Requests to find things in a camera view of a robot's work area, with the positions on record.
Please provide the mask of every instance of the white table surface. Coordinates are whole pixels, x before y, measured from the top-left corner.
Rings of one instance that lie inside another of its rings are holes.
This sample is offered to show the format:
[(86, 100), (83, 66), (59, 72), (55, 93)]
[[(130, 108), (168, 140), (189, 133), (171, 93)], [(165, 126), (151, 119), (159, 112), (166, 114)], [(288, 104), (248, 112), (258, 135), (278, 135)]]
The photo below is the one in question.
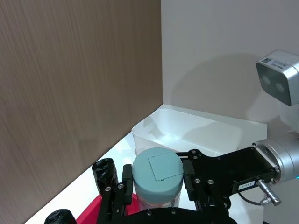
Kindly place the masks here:
[[(182, 112), (187, 112), (193, 115), (218, 120), (227, 124), (238, 126), (243, 130), (243, 138), (239, 148), (248, 147), (252, 142), (265, 139), (267, 137), (267, 125), (257, 122), (251, 122), (241, 119), (228, 118), (221, 115), (214, 115), (205, 112), (198, 112), (179, 107), (162, 105), (161, 108), (175, 109)], [(135, 144), (132, 133), (129, 133), (125, 138), (118, 142), (110, 149), (103, 158), (113, 158), (119, 181), (121, 181), (122, 167), (125, 164), (133, 163), (136, 155), (134, 153)], [(94, 181), (91, 167), (88, 168), (82, 175), (74, 180), (68, 187), (60, 192), (41, 210), (39, 210), (25, 224), (42, 224), (46, 217), (57, 209), (69, 209), (73, 216), (77, 218), (89, 203), (98, 195), (98, 190)], [(260, 189), (255, 188), (243, 192), (249, 200), (260, 201), (263, 198), (263, 193)], [(263, 223), (263, 207), (254, 206), (243, 201), (238, 195), (230, 197), (232, 206), (229, 209), (229, 215), (238, 224), (262, 224)], [(182, 187), (179, 207), (195, 210), (194, 202), (188, 200), (185, 186)]]

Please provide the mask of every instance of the red object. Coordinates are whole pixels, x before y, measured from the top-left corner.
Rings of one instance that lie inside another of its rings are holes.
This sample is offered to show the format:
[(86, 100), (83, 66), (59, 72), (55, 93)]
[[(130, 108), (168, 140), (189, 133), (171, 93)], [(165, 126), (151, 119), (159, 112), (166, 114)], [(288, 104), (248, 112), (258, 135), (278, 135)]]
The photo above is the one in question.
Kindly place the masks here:
[[(102, 197), (98, 195), (89, 206), (82, 212), (82, 214), (77, 218), (77, 224), (96, 224), (97, 218), (102, 202)], [(139, 204), (137, 196), (132, 195), (132, 204), (127, 206), (128, 215), (139, 212)]]

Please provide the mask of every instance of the teal lid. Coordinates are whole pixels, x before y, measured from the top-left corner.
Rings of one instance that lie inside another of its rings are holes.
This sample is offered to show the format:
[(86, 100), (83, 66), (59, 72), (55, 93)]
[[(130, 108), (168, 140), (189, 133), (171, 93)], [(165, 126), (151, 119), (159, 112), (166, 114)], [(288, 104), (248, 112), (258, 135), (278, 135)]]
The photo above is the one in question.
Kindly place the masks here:
[(174, 199), (183, 184), (183, 163), (169, 149), (150, 148), (139, 154), (132, 166), (137, 195), (150, 203)]

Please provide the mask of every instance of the screw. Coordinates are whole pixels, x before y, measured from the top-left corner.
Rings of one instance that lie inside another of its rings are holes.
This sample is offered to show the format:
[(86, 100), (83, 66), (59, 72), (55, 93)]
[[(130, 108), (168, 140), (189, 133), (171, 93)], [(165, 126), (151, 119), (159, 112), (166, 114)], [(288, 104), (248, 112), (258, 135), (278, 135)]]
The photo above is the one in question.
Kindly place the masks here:
[(176, 210), (176, 209), (171, 209), (171, 213), (172, 213), (173, 215), (175, 215), (175, 214), (177, 213), (177, 210)]
[(146, 212), (146, 214), (147, 214), (148, 216), (151, 216), (151, 215), (153, 214), (153, 212), (152, 212), (151, 210), (148, 210), (148, 211)]

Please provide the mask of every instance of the metal cylinder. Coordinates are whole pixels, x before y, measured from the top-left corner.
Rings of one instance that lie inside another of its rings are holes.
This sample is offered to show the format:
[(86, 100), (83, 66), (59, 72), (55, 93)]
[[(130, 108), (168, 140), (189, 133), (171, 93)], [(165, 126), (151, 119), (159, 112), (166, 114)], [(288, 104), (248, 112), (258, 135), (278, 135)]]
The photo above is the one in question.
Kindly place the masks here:
[(276, 169), (275, 183), (299, 176), (299, 134), (288, 132), (274, 138), (255, 142), (262, 156)]
[(266, 196), (271, 200), (273, 205), (279, 205), (281, 200), (277, 197), (277, 195), (271, 190), (271, 188), (265, 183), (264, 180), (258, 180), (256, 183), (260, 189), (266, 194)]

